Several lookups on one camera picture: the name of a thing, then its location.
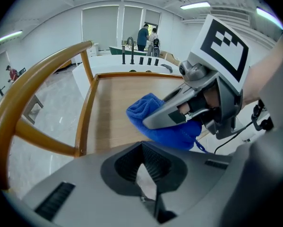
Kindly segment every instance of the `blue cloth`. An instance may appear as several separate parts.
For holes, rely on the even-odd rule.
[[[138,32],[138,38],[137,38],[137,45],[144,45],[146,46],[147,36],[149,35],[149,32],[146,28],[142,28]]]
[[[142,120],[151,112],[162,106],[164,101],[150,93],[145,95],[127,109],[127,116],[135,127],[148,138],[165,146],[186,149],[193,148],[194,142],[203,152],[204,147],[196,140],[201,133],[201,123],[189,120],[187,123],[162,128],[157,130],[148,129]]]

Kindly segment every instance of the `marble floor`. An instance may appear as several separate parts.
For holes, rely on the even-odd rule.
[[[43,104],[35,105],[30,116],[35,127],[47,135],[74,146],[83,98],[74,80],[74,66],[50,76],[36,96]],[[22,198],[34,185],[71,161],[73,157],[52,153],[13,138],[9,156],[9,181]]]

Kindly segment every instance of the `black cable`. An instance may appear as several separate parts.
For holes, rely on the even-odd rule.
[[[253,123],[253,122],[248,123],[248,125],[246,125],[245,129],[246,129],[247,127],[249,127],[252,123]],[[239,133],[236,134],[235,136],[231,137],[228,141],[226,141],[226,142],[223,143],[222,145],[218,146],[218,147],[215,149],[214,154],[216,154],[216,151],[217,151],[219,148],[221,148],[222,146],[226,145],[228,142],[230,142],[231,140],[233,140],[234,138],[236,138],[241,132],[239,132]]]

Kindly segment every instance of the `black faucet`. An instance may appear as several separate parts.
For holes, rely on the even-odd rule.
[[[131,42],[132,42],[132,55],[131,55],[131,65],[133,65],[134,64],[134,40],[133,40],[133,38],[132,37],[129,37],[128,39],[127,39],[127,44],[129,44],[129,40],[131,40]]]

